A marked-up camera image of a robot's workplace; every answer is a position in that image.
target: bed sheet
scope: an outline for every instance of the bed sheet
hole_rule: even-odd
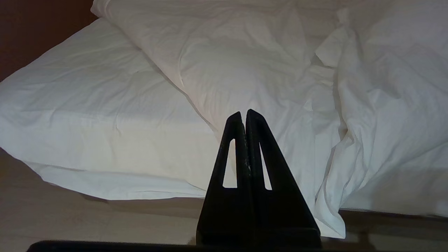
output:
[[[197,178],[210,176],[219,146],[187,98],[104,19],[2,82],[0,131],[0,146],[25,162],[202,189]]]

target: white duvet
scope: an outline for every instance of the white duvet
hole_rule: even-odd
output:
[[[446,10],[443,1],[372,1],[338,13],[343,34],[317,55],[337,67],[341,123],[310,67],[297,1],[96,0],[92,8],[217,135],[236,111],[263,114],[322,234],[334,237],[345,234],[337,210],[352,192],[448,140]]]

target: wall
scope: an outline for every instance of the wall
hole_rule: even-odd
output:
[[[92,23],[93,0],[0,0],[0,81]]]

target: white bed sheet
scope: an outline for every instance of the white bed sheet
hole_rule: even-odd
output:
[[[104,19],[2,82],[0,131],[0,146],[28,163],[202,189],[197,178],[210,176],[219,146],[186,97]]]
[[[328,27],[307,34],[310,51]],[[218,141],[185,96],[118,28],[99,19],[3,81],[0,146],[47,182],[132,200],[204,197],[207,185],[197,178],[209,176]],[[448,189],[445,164],[431,163],[440,173],[415,166],[412,173],[384,174],[342,208],[448,216],[438,210],[447,206],[433,204]],[[413,190],[404,190],[409,184]]]

